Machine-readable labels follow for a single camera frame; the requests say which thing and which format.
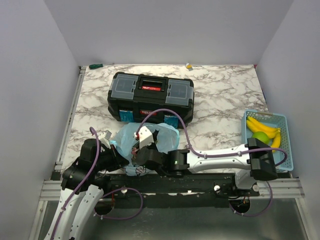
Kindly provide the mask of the light blue plastic bag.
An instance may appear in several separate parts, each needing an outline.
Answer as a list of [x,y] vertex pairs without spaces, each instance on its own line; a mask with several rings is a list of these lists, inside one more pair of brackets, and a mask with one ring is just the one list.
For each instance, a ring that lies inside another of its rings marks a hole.
[[110,144],[115,146],[117,152],[129,161],[124,166],[127,176],[143,176],[150,172],[149,169],[136,163],[135,157],[143,147],[156,147],[161,153],[176,150],[179,146],[180,134],[177,129],[166,123],[144,123],[141,128],[139,123],[128,123],[123,126]]

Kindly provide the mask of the green fake apple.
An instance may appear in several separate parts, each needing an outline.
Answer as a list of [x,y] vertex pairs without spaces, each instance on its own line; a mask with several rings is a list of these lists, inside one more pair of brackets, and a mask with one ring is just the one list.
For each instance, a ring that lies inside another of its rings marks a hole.
[[268,135],[263,131],[257,131],[253,133],[252,138],[258,139],[259,141],[263,142],[266,145],[269,145],[271,141]]

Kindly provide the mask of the purple fake grape bunch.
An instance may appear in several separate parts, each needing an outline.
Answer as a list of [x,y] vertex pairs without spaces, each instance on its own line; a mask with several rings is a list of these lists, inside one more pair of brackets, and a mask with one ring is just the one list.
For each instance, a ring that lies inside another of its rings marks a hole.
[[131,151],[131,154],[132,154],[132,157],[135,159],[139,153],[139,148],[136,148],[136,147],[133,147],[132,148],[132,151]]

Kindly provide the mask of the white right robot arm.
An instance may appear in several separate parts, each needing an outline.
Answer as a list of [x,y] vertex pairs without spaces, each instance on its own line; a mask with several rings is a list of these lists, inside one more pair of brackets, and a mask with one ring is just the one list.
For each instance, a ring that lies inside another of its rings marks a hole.
[[177,149],[159,152],[154,144],[138,150],[137,164],[157,172],[160,176],[182,178],[208,170],[238,169],[230,183],[230,191],[241,196],[256,181],[273,181],[278,178],[273,149],[256,138],[236,147],[204,151]]

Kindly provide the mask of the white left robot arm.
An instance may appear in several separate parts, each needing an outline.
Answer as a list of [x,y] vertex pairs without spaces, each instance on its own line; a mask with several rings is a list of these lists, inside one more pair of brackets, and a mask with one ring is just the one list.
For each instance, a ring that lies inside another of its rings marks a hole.
[[111,191],[110,177],[98,173],[128,164],[108,140],[85,140],[79,157],[62,174],[58,207],[45,239],[78,240],[98,200]]

